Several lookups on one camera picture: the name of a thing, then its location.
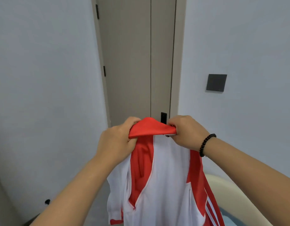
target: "door frame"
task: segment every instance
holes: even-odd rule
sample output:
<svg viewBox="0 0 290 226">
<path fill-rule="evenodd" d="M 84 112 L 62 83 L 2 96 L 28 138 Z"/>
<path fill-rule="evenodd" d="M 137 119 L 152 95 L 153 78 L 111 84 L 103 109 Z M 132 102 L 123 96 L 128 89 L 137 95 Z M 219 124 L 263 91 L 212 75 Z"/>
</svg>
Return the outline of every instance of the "door frame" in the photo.
<svg viewBox="0 0 290 226">
<path fill-rule="evenodd" d="M 185 31 L 186 2 L 187 0 L 176 0 L 176 5 L 175 5 L 172 77 L 171 77 L 171 92 L 170 92 L 170 111 L 169 111 L 170 118 L 178 115 L 178 101 L 179 101 L 179 91 L 180 91 L 180 83 L 181 83 L 181 64 L 182 64 L 182 57 L 183 57 L 183 44 L 184 44 L 184 31 Z M 102 52 L 101 37 L 100 37 L 100 27 L 99 27 L 99 21 L 97 18 L 97 11 L 96 11 L 96 0 L 91 0 L 91 3 L 92 3 L 94 26 L 95 26 L 96 38 L 97 38 L 97 44 L 98 44 L 107 123 L 108 123 L 108 127 L 111 127 L 108 97 L 107 97 L 107 87 L 106 87 L 106 80 L 105 80 L 104 69 L 103 69 L 104 62 L 103 62 L 103 52 Z"/>
</svg>

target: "dark square wall switch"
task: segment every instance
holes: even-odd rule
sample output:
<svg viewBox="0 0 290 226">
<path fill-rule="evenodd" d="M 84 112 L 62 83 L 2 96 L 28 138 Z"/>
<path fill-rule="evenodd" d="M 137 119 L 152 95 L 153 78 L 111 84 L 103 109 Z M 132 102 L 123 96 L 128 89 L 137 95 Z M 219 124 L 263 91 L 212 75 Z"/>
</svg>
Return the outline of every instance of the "dark square wall switch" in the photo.
<svg viewBox="0 0 290 226">
<path fill-rule="evenodd" d="M 223 92 L 226 79 L 226 74 L 209 74 L 206 90 Z"/>
</svg>

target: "forearm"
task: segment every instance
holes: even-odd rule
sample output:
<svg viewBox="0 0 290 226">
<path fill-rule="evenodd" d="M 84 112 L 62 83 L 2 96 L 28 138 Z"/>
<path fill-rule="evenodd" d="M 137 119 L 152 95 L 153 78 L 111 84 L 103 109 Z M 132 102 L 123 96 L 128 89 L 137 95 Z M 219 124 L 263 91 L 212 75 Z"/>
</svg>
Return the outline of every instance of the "forearm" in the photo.
<svg viewBox="0 0 290 226">
<path fill-rule="evenodd" d="M 207 142 L 204 154 L 274 226 L 290 225 L 290 178 L 217 138 Z"/>
<path fill-rule="evenodd" d="M 80 226 L 113 164 L 95 156 L 76 175 L 32 226 Z"/>
</svg>

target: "cream upholstered furniture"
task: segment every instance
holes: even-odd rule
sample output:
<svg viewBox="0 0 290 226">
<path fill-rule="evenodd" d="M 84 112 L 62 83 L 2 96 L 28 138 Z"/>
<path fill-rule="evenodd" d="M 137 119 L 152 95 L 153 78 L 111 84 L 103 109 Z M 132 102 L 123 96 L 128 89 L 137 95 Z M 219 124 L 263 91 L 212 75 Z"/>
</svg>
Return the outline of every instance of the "cream upholstered furniture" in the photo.
<svg viewBox="0 0 290 226">
<path fill-rule="evenodd" d="M 219 207 L 247 226 L 272 226 L 234 183 L 214 175 L 206 177 Z"/>
</svg>

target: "hand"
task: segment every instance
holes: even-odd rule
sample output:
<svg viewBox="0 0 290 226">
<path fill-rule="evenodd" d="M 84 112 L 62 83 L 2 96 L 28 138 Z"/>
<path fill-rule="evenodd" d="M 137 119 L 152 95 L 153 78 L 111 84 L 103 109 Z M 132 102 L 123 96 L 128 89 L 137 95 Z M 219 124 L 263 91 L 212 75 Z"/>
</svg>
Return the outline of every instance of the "hand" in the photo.
<svg viewBox="0 0 290 226">
<path fill-rule="evenodd" d="M 96 157 L 102 157 L 115 167 L 135 148 L 137 139 L 128 139 L 129 131 L 141 119 L 129 117 L 123 124 L 102 132 L 98 143 Z"/>
<path fill-rule="evenodd" d="M 199 151 L 204 139 L 210 133 L 191 116 L 175 116 L 168 125 L 176 127 L 177 135 L 171 136 L 180 146 Z"/>
</svg>

